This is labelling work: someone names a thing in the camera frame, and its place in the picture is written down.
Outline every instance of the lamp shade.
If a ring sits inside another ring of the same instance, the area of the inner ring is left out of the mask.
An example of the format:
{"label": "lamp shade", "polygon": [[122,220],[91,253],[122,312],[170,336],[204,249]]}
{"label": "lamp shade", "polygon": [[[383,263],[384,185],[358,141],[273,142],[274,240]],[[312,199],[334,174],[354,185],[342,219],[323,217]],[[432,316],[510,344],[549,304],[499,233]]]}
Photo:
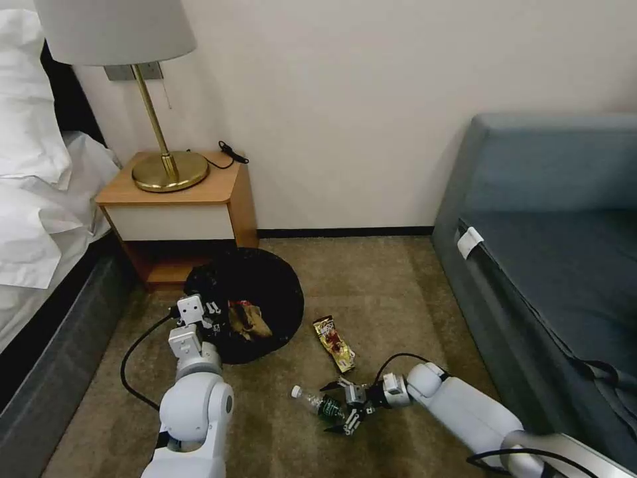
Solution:
{"label": "lamp shade", "polygon": [[180,0],[35,0],[51,55],[85,65],[170,60],[196,42]]}

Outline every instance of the table lamp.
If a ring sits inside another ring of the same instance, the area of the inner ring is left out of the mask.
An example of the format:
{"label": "table lamp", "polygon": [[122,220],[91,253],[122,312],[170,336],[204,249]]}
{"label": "table lamp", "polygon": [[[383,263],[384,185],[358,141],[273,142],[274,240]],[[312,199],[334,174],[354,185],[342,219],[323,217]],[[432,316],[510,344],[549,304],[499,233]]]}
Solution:
{"label": "table lamp", "polygon": [[140,189],[178,191],[208,174],[205,157],[170,152],[138,64],[193,51],[196,42],[180,0],[35,0],[53,58],[82,65],[130,64],[151,119],[160,153],[133,168]]}

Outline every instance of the gray sofa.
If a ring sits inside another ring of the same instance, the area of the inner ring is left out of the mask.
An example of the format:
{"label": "gray sofa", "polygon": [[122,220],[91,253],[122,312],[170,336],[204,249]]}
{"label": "gray sofa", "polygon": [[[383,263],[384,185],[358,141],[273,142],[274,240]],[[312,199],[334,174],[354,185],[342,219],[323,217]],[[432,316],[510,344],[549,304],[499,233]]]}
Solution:
{"label": "gray sofa", "polygon": [[637,471],[637,116],[475,117],[433,243],[503,403]]}

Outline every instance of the electrical outlet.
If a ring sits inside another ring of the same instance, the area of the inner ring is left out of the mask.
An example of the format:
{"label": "electrical outlet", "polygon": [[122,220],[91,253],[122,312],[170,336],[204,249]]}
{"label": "electrical outlet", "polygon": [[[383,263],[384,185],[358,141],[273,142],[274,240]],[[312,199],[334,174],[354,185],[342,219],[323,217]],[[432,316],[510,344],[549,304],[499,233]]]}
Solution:
{"label": "electrical outlet", "polygon": [[204,318],[204,306],[201,303],[199,294],[190,295],[177,301],[179,315],[184,321],[184,325],[201,322]]}
{"label": "electrical outlet", "polygon": [[[144,80],[161,80],[164,78],[159,62],[140,63],[139,69]],[[111,81],[132,81],[135,79],[130,65],[104,66],[104,71],[106,71],[106,76]]]}

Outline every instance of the snack wrapper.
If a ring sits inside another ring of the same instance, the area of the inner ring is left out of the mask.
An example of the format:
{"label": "snack wrapper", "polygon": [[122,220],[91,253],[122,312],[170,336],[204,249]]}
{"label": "snack wrapper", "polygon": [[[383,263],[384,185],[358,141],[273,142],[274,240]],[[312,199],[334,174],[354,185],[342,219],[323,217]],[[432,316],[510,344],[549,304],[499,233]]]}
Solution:
{"label": "snack wrapper", "polygon": [[354,357],[356,354],[341,339],[334,327],[334,319],[331,315],[317,319],[313,322],[314,330],[317,332],[320,342],[325,350],[332,356],[341,373],[345,373],[354,368]]}

